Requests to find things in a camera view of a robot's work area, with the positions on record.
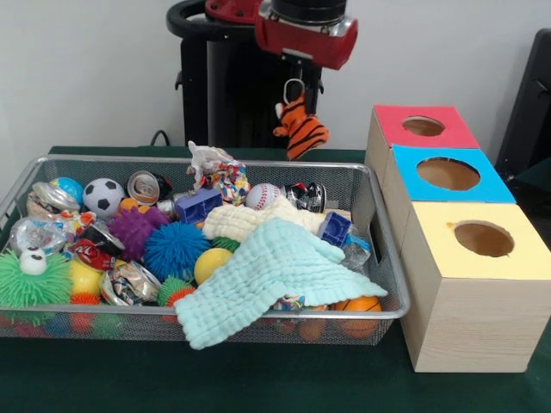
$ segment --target yellow box lid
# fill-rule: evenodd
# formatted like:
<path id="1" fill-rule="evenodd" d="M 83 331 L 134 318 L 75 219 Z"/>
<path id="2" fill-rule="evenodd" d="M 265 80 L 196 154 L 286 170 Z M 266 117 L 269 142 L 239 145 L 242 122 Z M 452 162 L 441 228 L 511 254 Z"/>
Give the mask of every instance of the yellow box lid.
<path id="1" fill-rule="evenodd" d="M 551 280 L 551 252 L 517 205 L 412 204 L 442 277 Z"/>

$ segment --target white eyeball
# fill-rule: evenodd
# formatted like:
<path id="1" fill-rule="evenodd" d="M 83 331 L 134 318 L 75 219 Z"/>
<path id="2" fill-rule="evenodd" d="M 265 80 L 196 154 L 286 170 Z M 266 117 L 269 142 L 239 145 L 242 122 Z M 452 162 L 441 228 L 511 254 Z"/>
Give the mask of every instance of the white eyeball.
<path id="1" fill-rule="evenodd" d="M 27 275 L 44 274 L 48 265 L 44 250 L 36 247 L 30 247 L 24 250 L 19 260 L 19 268 Z"/>

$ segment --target yellow ball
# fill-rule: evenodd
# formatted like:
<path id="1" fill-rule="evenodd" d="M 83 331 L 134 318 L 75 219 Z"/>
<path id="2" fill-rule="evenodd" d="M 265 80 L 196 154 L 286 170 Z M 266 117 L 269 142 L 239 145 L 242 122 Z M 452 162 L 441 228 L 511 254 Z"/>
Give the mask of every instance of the yellow ball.
<path id="1" fill-rule="evenodd" d="M 71 261 L 72 293 L 100 295 L 102 271 L 82 264 L 79 260 Z"/>
<path id="2" fill-rule="evenodd" d="M 226 264 L 232 255 L 230 251 L 223 248 L 212 248 L 203 252 L 195 263 L 194 275 L 197 284 L 208 280 L 214 270 Z"/>

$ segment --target red box lid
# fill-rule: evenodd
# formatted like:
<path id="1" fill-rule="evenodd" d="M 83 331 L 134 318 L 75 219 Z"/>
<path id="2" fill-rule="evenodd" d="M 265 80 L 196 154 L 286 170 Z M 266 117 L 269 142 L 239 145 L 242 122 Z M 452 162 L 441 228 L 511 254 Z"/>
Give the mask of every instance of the red box lid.
<path id="1" fill-rule="evenodd" d="M 480 148 L 452 106 L 375 105 L 375 113 L 389 147 Z"/>

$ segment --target light blue washcloth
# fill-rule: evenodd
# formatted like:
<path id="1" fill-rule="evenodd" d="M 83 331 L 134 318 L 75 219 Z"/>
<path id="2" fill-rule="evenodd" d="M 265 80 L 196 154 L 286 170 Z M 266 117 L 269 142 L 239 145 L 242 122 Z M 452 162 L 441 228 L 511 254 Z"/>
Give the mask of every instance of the light blue washcloth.
<path id="1" fill-rule="evenodd" d="M 258 226 L 224 267 L 175 303 L 178 321 L 195 349 L 223 342 L 259 319 L 284 295 L 305 305 L 337 303 L 387 292 L 339 265 L 341 249 L 303 227 L 274 218 Z"/>

